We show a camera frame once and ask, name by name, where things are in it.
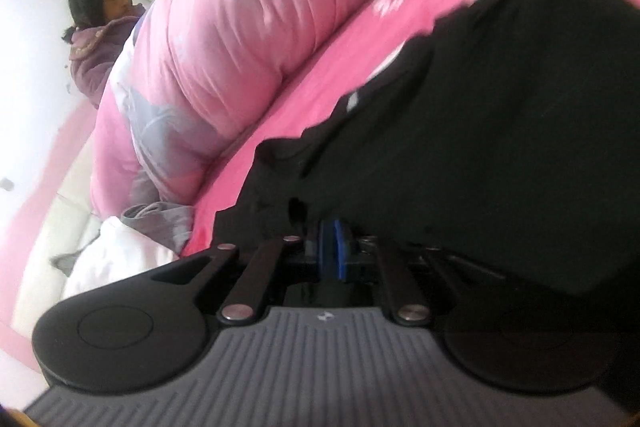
gray ribbed surface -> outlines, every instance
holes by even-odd
[[[378,309],[273,309],[223,331],[191,372],[127,397],[54,388],[28,410],[42,427],[610,427],[625,414],[596,389],[512,396],[452,365],[426,330]]]

black cloth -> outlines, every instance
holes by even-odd
[[[214,237],[341,217],[583,293],[638,259],[639,111],[634,6],[478,0],[300,139],[262,143]]]

yellow object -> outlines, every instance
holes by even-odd
[[[24,427],[38,427],[33,421],[31,421],[31,419],[27,415],[21,413],[20,411],[9,410],[7,412],[9,413],[11,418],[18,422],[19,425],[22,425]]]

